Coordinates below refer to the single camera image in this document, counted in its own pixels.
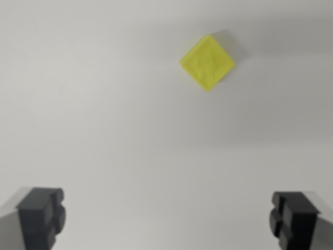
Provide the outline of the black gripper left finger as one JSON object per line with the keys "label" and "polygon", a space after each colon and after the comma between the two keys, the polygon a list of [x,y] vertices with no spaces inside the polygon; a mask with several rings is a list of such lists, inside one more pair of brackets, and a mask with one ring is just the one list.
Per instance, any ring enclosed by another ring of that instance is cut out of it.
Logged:
{"label": "black gripper left finger", "polygon": [[1,205],[1,249],[52,249],[66,223],[61,188],[23,187]]}

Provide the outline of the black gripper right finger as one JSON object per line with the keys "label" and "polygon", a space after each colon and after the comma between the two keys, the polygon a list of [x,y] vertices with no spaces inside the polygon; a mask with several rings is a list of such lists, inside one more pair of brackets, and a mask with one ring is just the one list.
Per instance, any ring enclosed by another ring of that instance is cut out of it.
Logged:
{"label": "black gripper right finger", "polygon": [[332,207],[315,192],[274,192],[270,229],[283,250],[332,249]]}

